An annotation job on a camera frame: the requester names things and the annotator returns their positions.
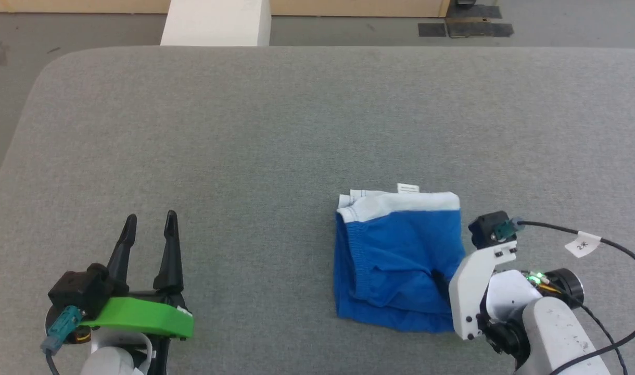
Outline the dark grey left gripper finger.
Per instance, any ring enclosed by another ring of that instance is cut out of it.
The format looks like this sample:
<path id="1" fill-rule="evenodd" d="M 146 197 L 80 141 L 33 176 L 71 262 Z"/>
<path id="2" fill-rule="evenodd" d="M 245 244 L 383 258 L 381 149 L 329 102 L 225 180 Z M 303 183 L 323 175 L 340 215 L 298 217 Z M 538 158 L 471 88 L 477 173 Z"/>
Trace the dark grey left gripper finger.
<path id="1" fill-rule="evenodd" d="M 136 241 L 137 215 L 127 216 L 124 227 L 111 252 L 107 264 L 109 276 L 119 285 L 127 286 L 128 263 L 130 260 L 130 250 Z"/>
<path id="2" fill-rule="evenodd" d="M 181 293 L 184 289 L 180 231 L 177 213 L 169 210 L 164 226 L 165 246 L 160 270 L 154 278 L 153 288 L 166 293 Z"/>

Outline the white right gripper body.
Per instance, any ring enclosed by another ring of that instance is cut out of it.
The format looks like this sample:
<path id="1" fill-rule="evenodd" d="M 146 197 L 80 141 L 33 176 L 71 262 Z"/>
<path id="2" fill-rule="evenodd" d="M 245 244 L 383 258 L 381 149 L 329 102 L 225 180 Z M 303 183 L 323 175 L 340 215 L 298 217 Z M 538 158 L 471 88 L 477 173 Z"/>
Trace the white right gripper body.
<path id="1" fill-rule="evenodd" d="M 449 282 L 449 304 L 455 333 L 473 340 L 479 332 L 477 314 L 496 266 L 516 259 L 517 241 L 474 251 L 466 256 Z"/>

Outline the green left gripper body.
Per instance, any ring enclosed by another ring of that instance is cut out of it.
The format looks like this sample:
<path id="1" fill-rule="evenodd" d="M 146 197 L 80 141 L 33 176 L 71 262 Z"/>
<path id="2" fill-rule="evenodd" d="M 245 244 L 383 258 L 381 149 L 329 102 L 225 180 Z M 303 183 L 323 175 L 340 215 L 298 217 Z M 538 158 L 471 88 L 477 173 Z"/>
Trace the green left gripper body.
<path id="1" fill-rule="evenodd" d="M 91 353 L 80 375 L 168 375 L 172 340 L 191 339 L 195 320 L 184 302 L 111 297 L 98 318 L 84 318 Z"/>

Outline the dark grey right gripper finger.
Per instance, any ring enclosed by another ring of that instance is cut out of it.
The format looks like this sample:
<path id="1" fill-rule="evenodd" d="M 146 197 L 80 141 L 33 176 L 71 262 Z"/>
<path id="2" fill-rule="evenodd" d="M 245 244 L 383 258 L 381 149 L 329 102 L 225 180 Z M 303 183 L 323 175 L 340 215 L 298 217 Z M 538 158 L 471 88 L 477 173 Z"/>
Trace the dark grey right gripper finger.
<path id="1" fill-rule="evenodd" d="M 451 282 L 451 276 L 445 275 L 440 270 L 433 270 L 433 280 L 439 296 L 445 302 L 450 302 L 449 283 Z"/>

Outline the blue shorts with white trim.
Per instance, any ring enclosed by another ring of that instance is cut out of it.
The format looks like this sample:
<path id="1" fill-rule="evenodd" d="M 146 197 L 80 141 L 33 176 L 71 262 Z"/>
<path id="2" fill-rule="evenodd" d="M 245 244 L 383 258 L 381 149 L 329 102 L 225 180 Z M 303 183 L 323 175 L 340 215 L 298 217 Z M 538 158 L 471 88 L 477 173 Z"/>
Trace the blue shorts with white trim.
<path id="1" fill-rule="evenodd" d="M 339 196 L 334 297 L 341 319 L 401 332 L 452 333 L 433 270 L 453 277 L 465 258 L 452 192 L 351 190 Z"/>

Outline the grey fabric sofa cushion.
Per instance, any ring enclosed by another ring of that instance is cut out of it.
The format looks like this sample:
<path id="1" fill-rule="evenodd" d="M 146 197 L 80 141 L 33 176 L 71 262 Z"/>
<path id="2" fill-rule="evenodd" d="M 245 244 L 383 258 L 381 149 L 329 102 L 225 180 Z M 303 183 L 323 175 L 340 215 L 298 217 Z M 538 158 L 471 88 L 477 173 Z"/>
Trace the grey fabric sofa cushion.
<path id="1" fill-rule="evenodd" d="M 0 171 L 0 375 L 48 375 L 49 288 L 178 215 L 193 339 L 169 375 L 507 375 L 482 339 L 340 319 L 336 207 L 397 183 L 635 253 L 635 49 L 111 47 L 30 90 Z"/>

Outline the white box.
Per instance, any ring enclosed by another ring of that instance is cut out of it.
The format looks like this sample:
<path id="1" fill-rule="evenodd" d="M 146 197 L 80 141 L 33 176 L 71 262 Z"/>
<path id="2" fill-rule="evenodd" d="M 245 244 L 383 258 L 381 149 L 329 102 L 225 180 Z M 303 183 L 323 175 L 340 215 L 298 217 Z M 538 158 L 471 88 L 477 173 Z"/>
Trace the white box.
<path id="1" fill-rule="evenodd" d="M 268 46 L 270 0 L 171 0 L 161 46 Z"/>

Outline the large black floor tape patch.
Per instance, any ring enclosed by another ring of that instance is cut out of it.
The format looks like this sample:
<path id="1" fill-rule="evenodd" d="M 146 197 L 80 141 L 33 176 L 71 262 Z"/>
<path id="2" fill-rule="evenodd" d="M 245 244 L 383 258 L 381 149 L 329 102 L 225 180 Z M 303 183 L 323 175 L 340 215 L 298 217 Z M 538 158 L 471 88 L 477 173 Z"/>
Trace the large black floor tape patch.
<path id="1" fill-rule="evenodd" d="M 498 5 L 451 5 L 444 20 L 448 36 L 453 39 L 487 36 L 510 38 L 515 33 L 513 25 L 502 23 Z"/>

